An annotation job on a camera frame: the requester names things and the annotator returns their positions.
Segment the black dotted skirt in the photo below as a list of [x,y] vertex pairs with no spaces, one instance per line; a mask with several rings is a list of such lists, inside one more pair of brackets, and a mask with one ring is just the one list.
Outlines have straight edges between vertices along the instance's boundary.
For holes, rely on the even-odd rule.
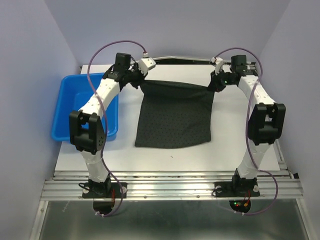
[[211,141],[214,92],[184,82],[146,80],[135,147],[179,149]]

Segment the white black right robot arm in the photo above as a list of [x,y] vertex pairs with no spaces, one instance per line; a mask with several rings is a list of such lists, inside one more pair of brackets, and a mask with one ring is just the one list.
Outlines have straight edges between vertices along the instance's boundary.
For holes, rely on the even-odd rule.
[[257,71],[248,66],[245,55],[232,56],[228,71],[224,71],[225,61],[218,56],[213,57],[210,63],[214,71],[210,74],[208,89],[219,93],[227,86],[237,86],[248,100],[246,152],[230,182],[231,192],[242,195],[255,187],[267,150],[282,135],[286,106],[269,96],[259,81]]

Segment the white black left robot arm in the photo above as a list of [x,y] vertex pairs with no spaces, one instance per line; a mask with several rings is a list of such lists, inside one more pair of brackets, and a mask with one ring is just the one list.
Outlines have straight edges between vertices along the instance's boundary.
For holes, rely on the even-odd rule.
[[89,173],[88,182],[80,184],[86,194],[106,197],[111,193],[111,174],[103,159],[108,135],[106,109],[127,84],[137,88],[155,66],[147,54],[135,61],[130,54],[117,53],[89,100],[69,114],[70,143],[82,155]]

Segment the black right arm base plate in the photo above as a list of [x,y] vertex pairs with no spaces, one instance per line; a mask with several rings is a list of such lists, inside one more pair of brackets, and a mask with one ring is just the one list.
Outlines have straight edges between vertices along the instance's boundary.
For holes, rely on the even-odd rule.
[[231,181],[216,181],[213,183],[214,193],[218,198],[232,197],[259,197],[260,191],[254,191],[254,185],[238,185],[235,186]]

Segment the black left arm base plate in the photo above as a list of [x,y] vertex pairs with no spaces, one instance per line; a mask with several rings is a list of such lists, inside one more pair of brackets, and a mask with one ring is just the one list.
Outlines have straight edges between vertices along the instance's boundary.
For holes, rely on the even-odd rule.
[[123,193],[117,182],[80,182],[78,186],[82,189],[82,198],[84,199],[124,199],[127,197],[127,186],[126,182],[121,182]]

